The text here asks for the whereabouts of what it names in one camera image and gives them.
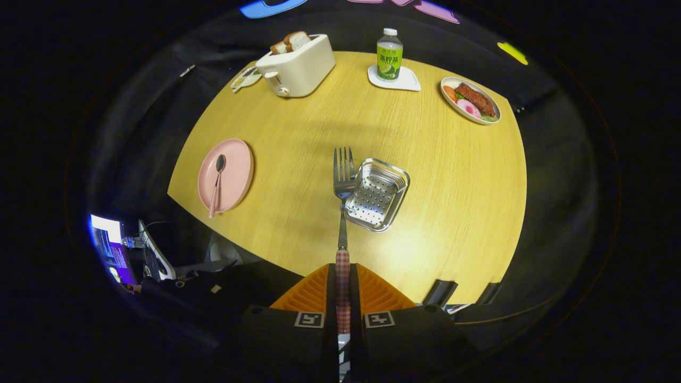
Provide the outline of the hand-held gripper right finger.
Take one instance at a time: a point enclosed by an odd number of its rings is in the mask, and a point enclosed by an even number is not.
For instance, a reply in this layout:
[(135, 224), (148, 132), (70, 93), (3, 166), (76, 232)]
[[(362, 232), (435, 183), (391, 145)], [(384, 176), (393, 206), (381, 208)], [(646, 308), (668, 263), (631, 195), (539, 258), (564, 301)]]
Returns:
[(351, 264), (351, 382), (443, 382), (477, 354), (441, 307), (416, 305), (376, 273)]

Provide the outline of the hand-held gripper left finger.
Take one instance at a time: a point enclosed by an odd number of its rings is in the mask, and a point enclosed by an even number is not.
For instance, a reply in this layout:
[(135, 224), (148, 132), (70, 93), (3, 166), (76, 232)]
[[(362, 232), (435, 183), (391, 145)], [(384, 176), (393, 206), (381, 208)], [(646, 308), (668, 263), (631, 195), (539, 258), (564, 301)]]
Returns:
[(337, 278), (326, 264), (229, 329), (223, 361), (235, 382), (338, 382)]

